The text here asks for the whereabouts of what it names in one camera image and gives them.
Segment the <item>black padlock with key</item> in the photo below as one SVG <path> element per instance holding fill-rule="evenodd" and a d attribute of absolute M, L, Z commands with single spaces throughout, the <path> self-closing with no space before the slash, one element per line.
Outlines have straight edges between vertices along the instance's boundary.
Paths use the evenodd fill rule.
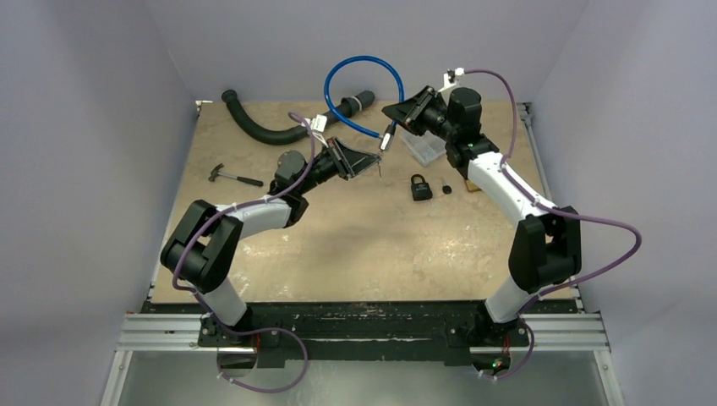
<path fill-rule="evenodd" d="M 411 176 L 410 182 L 413 201 L 425 201 L 433 198 L 433 191 L 423 175 L 415 173 Z"/>

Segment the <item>brass padlock silver shackle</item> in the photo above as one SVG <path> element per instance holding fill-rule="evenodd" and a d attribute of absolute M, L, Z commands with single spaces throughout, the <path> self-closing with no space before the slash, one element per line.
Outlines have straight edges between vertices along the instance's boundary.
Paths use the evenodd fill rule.
<path fill-rule="evenodd" d="M 481 191 L 481 188 L 479 186 L 477 186 L 476 184 L 474 184 L 473 182 L 471 182 L 468 179 L 465 180 L 465 188 L 466 188 L 466 191 L 469 193 L 476 193 L 476 192 Z"/>

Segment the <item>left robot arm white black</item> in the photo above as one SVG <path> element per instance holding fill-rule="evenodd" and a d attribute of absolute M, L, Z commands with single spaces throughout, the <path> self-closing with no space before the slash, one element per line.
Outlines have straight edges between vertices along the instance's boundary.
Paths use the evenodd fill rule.
<path fill-rule="evenodd" d="M 257 200 L 215 206 L 192 202 L 160 254 L 178 288 L 187 288 L 220 322 L 219 334 L 232 346 L 249 341 L 252 311 L 229 279 L 238 243 L 258 233 L 296 224 L 309 206 L 305 194 L 334 177 L 355 178 L 379 164 L 378 154 L 355 150 L 331 137 L 306 158 L 287 151 L 277 161 L 269 192 Z"/>

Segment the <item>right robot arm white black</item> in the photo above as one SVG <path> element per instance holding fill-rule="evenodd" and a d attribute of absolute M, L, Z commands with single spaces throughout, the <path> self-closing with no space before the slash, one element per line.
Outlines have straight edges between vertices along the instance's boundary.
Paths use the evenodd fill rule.
<path fill-rule="evenodd" d="M 497 343 L 526 303 L 582 267 L 580 222 L 572 207 L 555 214 L 549 201 L 522 180 L 499 148 L 482 132 L 480 94 L 466 87 L 443 99 L 427 86 L 382 112 L 410 134 L 444 140 L 446 158 L 464 179 L 476 184 L 515 227 L 506 281 L 484 302 L 474 325 L 477 338 Z"/>

